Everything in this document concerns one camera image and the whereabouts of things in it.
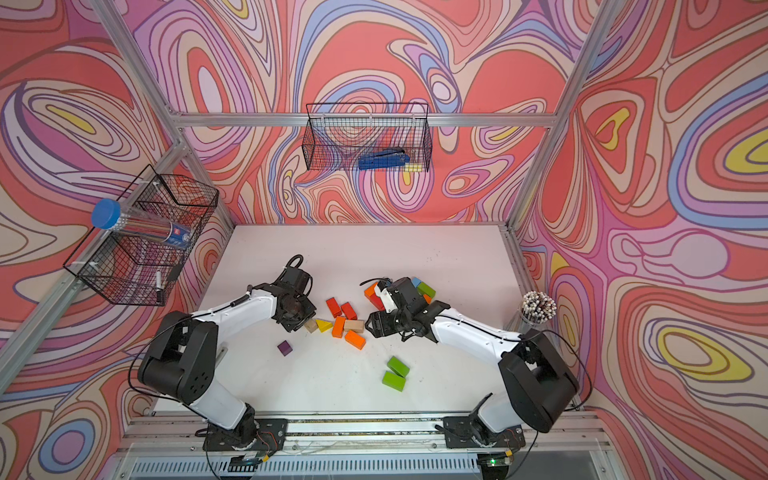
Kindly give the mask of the green block top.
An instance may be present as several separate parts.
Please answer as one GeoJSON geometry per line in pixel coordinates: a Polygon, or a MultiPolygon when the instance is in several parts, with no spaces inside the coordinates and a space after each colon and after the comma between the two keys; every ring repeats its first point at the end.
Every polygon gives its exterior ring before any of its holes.
{"type": "Polygon", "coordinates": [[[426,296],[428,296],[430,299],[434,299],[434,298],[436,297],[436,290],[435,290],[435,289],[433,289],[431,286],[429,286],[429,285],[428,285],[427,283],[425,283],[425,282],[421,282],[421,283],[418,285],[418,287],[417,287],[417,290],[418,290],[418,292],[419,292],[421,295],[426,295],[426,296]]]}

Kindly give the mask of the red block pair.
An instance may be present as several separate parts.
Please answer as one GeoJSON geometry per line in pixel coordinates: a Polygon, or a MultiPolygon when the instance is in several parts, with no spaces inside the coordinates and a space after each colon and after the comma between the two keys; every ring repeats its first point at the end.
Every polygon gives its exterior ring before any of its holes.
{"type": "Polygon", "coordinates": [[[341,306],[341,312],[343,316],[348,320],[357,320],[358,316],[354,308],[349,302],[343,303],[341,306]]]}
{"type": "Polygon", "coordinates": [[[327,299],[326,305],[334,318],[343,317],[341,307],[334,297],[327,299]]]}

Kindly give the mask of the red block small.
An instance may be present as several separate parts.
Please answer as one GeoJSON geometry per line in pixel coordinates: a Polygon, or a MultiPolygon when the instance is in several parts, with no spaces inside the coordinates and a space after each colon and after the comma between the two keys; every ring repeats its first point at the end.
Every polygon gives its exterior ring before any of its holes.
{"type": "Polygon", "coordinates": [[[385,307],[384,307],[381,299],[377,295],[373,294],[373,295],[369,296],[368,299],[376,307],[376,309],[378,311],[384,311],[385,310],[385,307]]]}

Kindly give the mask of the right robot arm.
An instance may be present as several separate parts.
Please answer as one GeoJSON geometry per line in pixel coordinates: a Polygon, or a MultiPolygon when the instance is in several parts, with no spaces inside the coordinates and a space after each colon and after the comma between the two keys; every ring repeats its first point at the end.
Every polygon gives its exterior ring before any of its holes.
{"type": "Polygon", "coordinates": [[[508,431],[522,426],[548,433],[580,387],[545,332],[493,329],[445,302],[415,312],[406,308],[374,312],[365,329],[376,338],[398,335],[403,342],[426,338],[498,368],[502,393],[487,394],[466,416],[442,420],[439,430],[450,448],[500,447],[508,431]]]}

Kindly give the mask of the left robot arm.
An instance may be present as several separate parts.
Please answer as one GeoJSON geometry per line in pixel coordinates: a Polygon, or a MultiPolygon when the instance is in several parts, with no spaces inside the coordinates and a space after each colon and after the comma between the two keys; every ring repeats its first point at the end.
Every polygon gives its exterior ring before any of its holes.
{"type": "Polygon", "coordinates": [[[271,283],[250,286],[222,305],[194,313],[173,311],[158,328],[138,368],[138,381],[207,421],[206,446],[219,451],[281,449],[256,419],[254,408],[218,380],[219,351],[229,338],[265,321],[286,332],[300,330],[316,313],[310,301],[313,277],[296,254],[271,283]]]}

